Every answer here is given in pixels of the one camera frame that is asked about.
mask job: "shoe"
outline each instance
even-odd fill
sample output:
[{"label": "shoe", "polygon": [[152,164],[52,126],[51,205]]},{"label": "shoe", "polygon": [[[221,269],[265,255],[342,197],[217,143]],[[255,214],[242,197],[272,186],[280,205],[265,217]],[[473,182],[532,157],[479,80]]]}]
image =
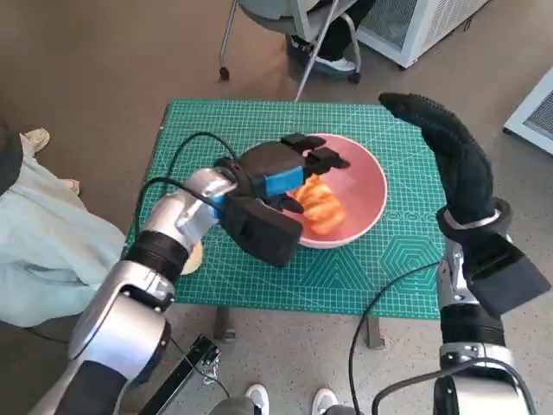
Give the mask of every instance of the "shoe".
[{"label": "shoe", "polygon": [[336,394],[330,389],[323,387],[317,392],[313,399],[311,415],[323,415],[331,406],[338,405]]},{"label": "shoe", "polygon": [[80,182],[78,180],[73,179],[60,179],[61,184],[63,184],[66,188],[71,190],[76,195],[80,194]]},{"label": "shoe", "polygon": [[292,36],[286,36],[286,54],[299,59],[301,62],[308,61],[312,46],[310,43],[300,44]]},{"label": "shoe", "polygon": [[23,135],[31,142],[35,153],[38,153],[50,142],[50,133],[45,128],[37,128]]},{"label": "shoe", "polygon": [[269,394],[265,386],[252,385],[245,392],[245,396],[253,400],[253,403],[261,409],[261,415],[269,415]]},{"label": "shoe", "polygon": [[346,58],[338,59],[337,61],[327,61],[317,56],[315,58],[315,66],[319,69],[325,67],[331,73],[343,73],[348,75],[355,72],[355,64],[348,61]]}]

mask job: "silver robot arm segment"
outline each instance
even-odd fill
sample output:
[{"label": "silver robot arm segment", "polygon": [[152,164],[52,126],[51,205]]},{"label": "silver robot arm segment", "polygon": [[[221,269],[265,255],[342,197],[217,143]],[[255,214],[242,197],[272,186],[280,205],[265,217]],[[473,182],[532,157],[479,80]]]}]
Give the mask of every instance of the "silver robot arm segment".
[{"label": "silver robot arm segment", "polygon": [[[236,187],[219,169],[198,170],[186,185],[214,200]],[[188,252],[217,221],[212,207],[181,190],[156,204],[79,319],[67,370],[32,415],[118,412],[125,389],[161,359],[170,339],[163,312]]]},{"label": "silver robot arm segment", "polygon": [[[502,213],[461,225],[449,211],[443,219],[457,231],[492,225]],[[506,230],[502,236],[509,239]],[[464,252],[461,244],[446,239],[446,252],[437,271],[438,301],[442,319],[442,368],[476,358],[494,358],[514,366],[505,345],[500,317],[490,316],[467,287],[463,275]],[[439,379],[435,383],[436,415],[479,415],[509,413],[527,415],[528,407],[513,378],[502,368],[481,363],[474,370]]]}]

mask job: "black cable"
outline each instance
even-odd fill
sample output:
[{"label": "black cable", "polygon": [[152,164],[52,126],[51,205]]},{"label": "black cable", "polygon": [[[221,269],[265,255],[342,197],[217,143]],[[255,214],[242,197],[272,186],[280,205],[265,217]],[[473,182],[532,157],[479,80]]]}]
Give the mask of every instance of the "black cable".
[{"label": "black cable", "polygon": [[[166,177],[173,177],[173,170],[175,169],[175,165],[177,160],[179,159],[179,155],[184,150],[184,147],[186,147],[188,143],[190,143],[192,140],[194,140],[197,137],[210,137],[210,138],[213,138],[214,140],[219,141],[221,144],[223,144],[223,146],[230,153],[230,155],[234,160],[238,159],[238,154],[225,139],[213,134],[212,132],[207,132],[207,131],[195,132],[194,134],[191,134],[190,136],[182,140],[181,145],[179,145],[179,147],[175,150],[175,153],[173,154],[173,158],[171,159],[171,163],[169,163],[169,166],[167,168],[167,173],[165,175]],[[160,197],[163,197],[163,195],[165,195],[166,193],[167,193],[167,186],[162,189],[162,194]]]},{"label": "black cable", "polygon": [[187,361],[187,363],[192,367],[194,371],[196,371],[204,378],[208,378],[209,380],[212,380],[217,385],[219,385],[219,387],[223,390],[223,392],[225,392],[225,395],[227,398],[231,397],[231,394],[228,392],[228,389],[226,389],[225,385],[223,385],[223,383],[220,380],[214,378],[213,376],[203,373],[201,370],[199,370],[199,368],[197,368],[195,365],[192,364],[192,362],[187,358],[187,354],[184,353],[184,350],[182,350],[181,346],[179,346],[179,343],[177,343],[173,337],[171,337],[171,342],[175,345],[175,347],[179,350],[179,352],[182,353],[182,357],[184,358],[185,361]]},{"label": "black cable", "polygon": [[67,340],[56,339],[54,337],[50,337],[49,335],[44,335],[43,333],[40,333],[40,332],[36,331],[32,327],[27,327],[23,330],[25,330],[27,333],[29,333],[31,335],[35,335],[36,337],[40,337],[42,340],[48,340],[49,342],[54,342],[54,343],[59,343],[59,344],[64,344],[64,345],[67,345],[69,343],[69,341],[67,341]]},{"label": "black cable", "polygon": [[473,22],[473,17],[470,16],[470,17],[465,21],[465,24],[463,25],[463,32],[466,32],[467,30],[470,29],[470,25],[471,25],[472,22]]},{"label": "black cable", "polygon": [[515,368],[512,367],[511,365],[508,365],[503,361],[498,361],[497,359],[492,359],[491,357],[480,357],[478,359],[472,359],[470,361],[461,363],[460,365],[457,365],[457,366],[448,367],[447,369],[438,370],[436,372],[421,374],[413,378],[401,380],[397,383],[394,383],[393,385],[389,385],[388,387],[386,387],[385,389],[377,393],[377,396],[372,401],[372,415],[378,415],[378,405],[380,404],[382,399],[384,399],[386,396],[390,395],[391,393],[398,391],[399,389],[403,389],[404,387],[407,387],[407,386],[416,385],[417,383],[425,382],[426,380],[432,380],[432,379],[443,378],[445,376],[451,376],[453,374],[457,374],[459,372],[467,370],[470,367],[474,367],[480,363],[492,363],[494,365],[498,365],[504,368],[506,372],[509,373],[517,381],[518,386],[520,386],[520,390],[524,396],[526,405],[528,406],[528,413],[530,415],[537,415],[537,410],[534,405],[534,400],[531,396],[530,389],[522,379],[522,376],[520,375],[520,373],[518,373],[515,370]]},{"label": "black cable", "polygon": [[361,410],[359,409],[359,402],[357,400],[357,393],[355,392],[355,381],[353,379],[353,354],[355,353],[355,345],[357,344],[357,339],[359,338],[359,333],[363,327],[363,323],[365,322],[366,318],[368,317],[369,313],[372,311],[374,306],[377,304],[378,300],[396,283],[403,280],[404,278],[407,278],[409,275],[415,274],[416,272],[427,270],[433,266],[436,266],[440,264],[439,262],[435,262],[433,264],[428,264],[425,266],[421,266],[420,268],[416,268],[413,271],[409,271],[405,273],[404,275],[392,279],[385,287],[380,290],[376,296],[372,299],[372,301],[369,303],[365,311],[363,312],[363,316],[361,317],[361,320],[359,321],[359,325],[355,329],[355,334],[353,335],[352,339],[352,346],[349,349],[349,357],[347,360],[347,374],[349,377],[349,388],[352,393],[352,401],[353,401],[353,408],[355,409],[356,415],[361,415]]},{"label": "black cable", "polygon": [[215,201],[209,199],[208,197],[205,197],[204,195],[196,192],[195,190],[192,190],[191,188],[188,188],[181,182],[178,182],[176,180],[170,179],[168,177],[154,177],[153,179],[148,180],[140,189],[140,194],[138,195],[138,201],[137,206],[135,209],[135,226],[134,226],[134,233],[135,233],[135,239],[138,236],[138,233],[140,232],[140,213],[142,212],[142,205],[144,202],[144,196],[146,195],[146,192],[148,192],[148,189],[150,186],[156,183],[168,183],[172,184],[173,186],[176,186],[177,188],[180,188],[184,190],[185,192],[191,194],[193,197],[198,199],[199,201],[203,201],[207,205],[211,206],[213,209],[217,211],[222,211],[222,207],[216,203]]}]

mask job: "gray floor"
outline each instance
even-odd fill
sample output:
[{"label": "gray floor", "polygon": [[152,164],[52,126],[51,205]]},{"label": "gray floor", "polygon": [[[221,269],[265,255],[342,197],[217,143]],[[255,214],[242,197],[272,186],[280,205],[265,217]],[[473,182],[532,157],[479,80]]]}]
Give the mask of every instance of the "gray floor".
[{"label": "gray floor", "polygon": [[[299,69],[280,35],[241,13],[232,32],[232,81],[218,82],[217,54],[229,1],[38,2],[3,0],[0,9],[0,114],[12,124],[46,126],[52,143],[40,161],[60,177],[82,181],[92,212],[125,229],[165,105],[173,97],[292,99]],[[553,159],[505,136],[501,126],[551,66],[553,3],[495,0],[468,32],[457,30],[414,67],[396,65],[363,48],[359,86],[315,76],[304,98],[374,102],[381,91],[429,95],[455,110],[493,160],[496,193],[515,209],[512,236],[553,279]],[[553,411],[552,297],[512,312],[507,340],[542,413]],[[346,354],[356,319],[239,310],[239,342],[224,350],[221,378],[232,394],[254,381],[270,390],[272,413],[308,413],[320,386],[348,401]],[[209,332],[213,309],[172,311],[188,345]],[[68,336],[73,319],[42,329]],[[356,375],[362,406],[394,380],[437,367],[437,322],[387,320],[384,352],[359,348]],[[125,402],[138,408],[175,363],[171,350],[151,384]],[[0,325],[3,413],[25,413],[63,368],[62,346]],[[213,387],[190,386],[168,410],[206,413],[222,398]],[[431,385],[401,392],[385,413],[429,413]]]}]

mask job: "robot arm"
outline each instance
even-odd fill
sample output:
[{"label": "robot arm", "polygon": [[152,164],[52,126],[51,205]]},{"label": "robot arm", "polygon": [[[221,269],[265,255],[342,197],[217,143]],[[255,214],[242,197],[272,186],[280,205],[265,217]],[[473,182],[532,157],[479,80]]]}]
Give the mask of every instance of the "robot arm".
[{"label": "robot arm", "polygon": [[188,253],[216,223],[250,255],[284,266],[302,233],[301,224],[279,211],[301,212],[286,192],[311,174],[349,165],[324,143],[294,134],[196,171],[185,186],[221,211],[182,190],[164,196],[79,319],[67,370],[31,414],[117,413],[125,389],[162,358],[171,336],[163,312],[174,302]]},{"label": "robot arm", "polygon": [[[436,214],[446,237],[437,272],[443,345],[440,366],[477,358],[514,366],[501,315],[550,289],[547,279],[511,244],[509,204],[493,197],[484,151],[467,127],[442,105],[418,95],[384,93],[380,102],[421,128],[434,151],[447,205]],[[520,385],[504,368],[481,363],[435,383],[436,415],[525,415]]]}]

